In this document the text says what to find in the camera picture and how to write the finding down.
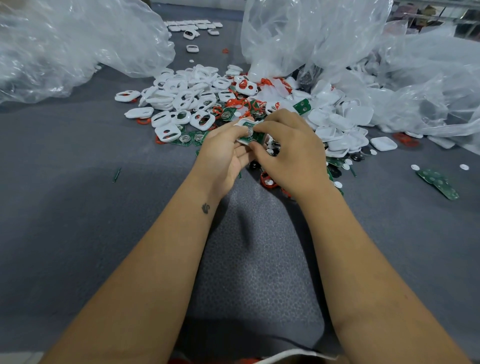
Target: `hand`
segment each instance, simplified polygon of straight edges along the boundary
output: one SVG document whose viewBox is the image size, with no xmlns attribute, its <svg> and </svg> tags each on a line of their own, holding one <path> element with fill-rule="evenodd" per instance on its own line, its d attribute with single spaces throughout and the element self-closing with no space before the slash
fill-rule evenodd
<svg viewBox="0 0 480 364">
<path fill-rule="evenodd" d="M 235 124 L 230 122 L 208 133 L 191 171 L 201 183 L 211 186 L 211 193 L 218 200 L 232 189 L 240 171 L 255 159 L 249 147 L 236 141 L 247 135 L 248 128 Z"/>
<path fill-rule="evenodd" d="M 276 157 L 256 142 L 249 147 L 273 180 L 295 199 L 308 198 L 312 191 L 329 182 L 323 142 L 300 115 L 281 109 L 253 130 L 268 133 L 281 144 Z"/>
</svg>

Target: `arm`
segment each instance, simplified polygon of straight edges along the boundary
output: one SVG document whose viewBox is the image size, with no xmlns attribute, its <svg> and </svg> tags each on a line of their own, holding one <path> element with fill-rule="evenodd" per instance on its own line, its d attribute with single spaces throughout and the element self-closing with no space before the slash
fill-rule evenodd
<svg viewBox="0 0 480 364">
<path fill-rule="evenodd" d="M 305 121 L 281 110 L 255 130 L 281 144 L 276 158 L 259 145 L 251 148 L 307 219 L 328 309 L 347 357 L 368 364 L 469 363 L 329 181 L 323 143 Z"/>
<path fill-rule="evenodd" d="M 162 214 L 70 324 L 42 364 L 166 363 L 220 199 L 252 152 L 246 127 L 211 132 Z"/>
</svg>

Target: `right hand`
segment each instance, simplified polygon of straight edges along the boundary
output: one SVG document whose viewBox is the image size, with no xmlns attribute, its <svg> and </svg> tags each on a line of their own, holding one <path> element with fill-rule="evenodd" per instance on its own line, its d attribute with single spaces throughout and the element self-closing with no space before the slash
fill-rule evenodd
<svg viewBox="0 0 480 364">
<path fill-rule="evenodd" d="M 276 157 L 256 142 L 249 147 L 270 177 L 295 199 L 307 197 L 330 183 L 323 142 L 299 114 L 281 109 L 268 115 L 253 130 L 268 133 L 281 144 Z"/>
</svg>

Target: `gray fabric surface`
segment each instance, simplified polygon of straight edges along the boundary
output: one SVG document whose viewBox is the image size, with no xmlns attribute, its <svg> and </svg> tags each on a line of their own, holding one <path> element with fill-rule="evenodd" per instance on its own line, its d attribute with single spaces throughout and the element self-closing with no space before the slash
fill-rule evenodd
<svg viewBox="0 0 480 364">
<path fill-rule="evenodd" d="M 174 34 L 170 67 L 246 68 L 241 24 L 223 24 L 215 38 Z M 190 43 L 200 53 L 186 53 Z M 113 100 L 151 82 L 106 68 L 70 98 L 0 106 L 0 351 L 45 350 L 193 165 L 195 147 L 155 144 L 150 126 L 124 118 L 132 105 Z M 355 163 L 356 179 L 340 178 L 365 230 L 472 358 L 480 357 L 479 160 L 422 140 L 418 149 Z M 460 199 L 448 201 L 422 182 L 414 163 L 448 176 Z M 331 328 L 305 220 L 294 203 L 263 189 L 257 173 L 242 175 L 215 217 L 178 347 L 191 358 L 325 347 L 324 321 Z M 324 340 L 331 350 L 335 340 Z"/>
</svg>

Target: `textured gray mat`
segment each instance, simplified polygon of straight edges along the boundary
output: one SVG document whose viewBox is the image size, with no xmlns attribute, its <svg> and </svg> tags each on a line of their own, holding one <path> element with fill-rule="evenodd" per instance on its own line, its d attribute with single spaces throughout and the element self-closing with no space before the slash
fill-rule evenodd
<svg viewBox="0 0 480 364">
<path fill-rule="evenodd" d="M 223 23 L 219 37 L 202 33 L 194 41 L 198 54 L 187 54 L 188 41 L 175 34 L 171 68 L 246 67 L 240 23 Z M 70 98 L 0 107 L 0 351 L 45 350 L 193 165 L 195 147 L 155 144 L 153 129 L 125 119 L 131 106 L 113 100 L 151 82 L 106 68 Z M 355 164 L 358 178 L 346 172 L 340 180 L 392 265 L 471 357 L 480 357 L 480 157 L 421 142 L 418 150 Z M 422 182 L 413 163 L 447 175 L 460 200 Z M 461 171 L 461 163 L 471 170 Z M 216 216 L 179 338 L 192 358 L 270 355 L 291 342 L 318 344 L 324 331 L 301 212 L 263 189 L 255 173 L 242 174 Z"/>
</svg>

